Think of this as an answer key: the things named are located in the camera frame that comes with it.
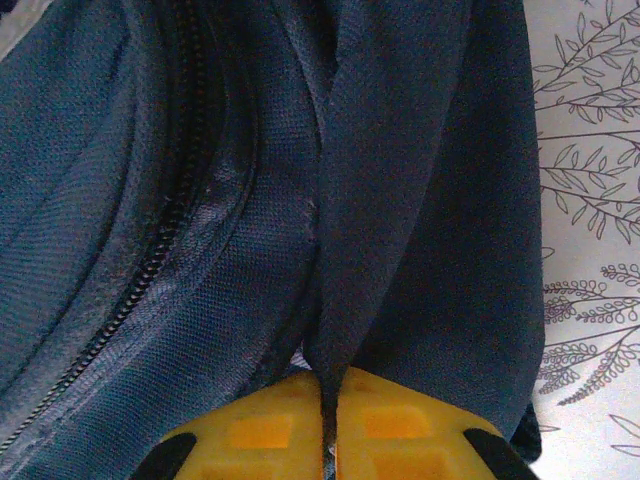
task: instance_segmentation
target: black zipper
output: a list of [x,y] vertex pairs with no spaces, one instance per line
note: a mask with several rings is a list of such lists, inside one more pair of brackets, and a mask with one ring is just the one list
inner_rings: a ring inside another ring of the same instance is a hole
[[196,177],[200,173],[205,148],[205,129],[208,126],[207,64],[205,63],[205,35],[199,12],[194,5],[197,0],[169,0],[169,15],[175,23],[179,56],[179,71],[175,85],[185,95],[178,120],[172,125],[177,140],[179,179],[174,194],[163,209],[155,238],[118,302],[111,319],[96,332],[87,347],[51,387],[42,401],[20,426],[0,444],[0,456],[35,422],[84,372],[104,349],[136,305],[143,298],[153,280],[160,273],[167,255],[182,230],[192,204],[196,188]]

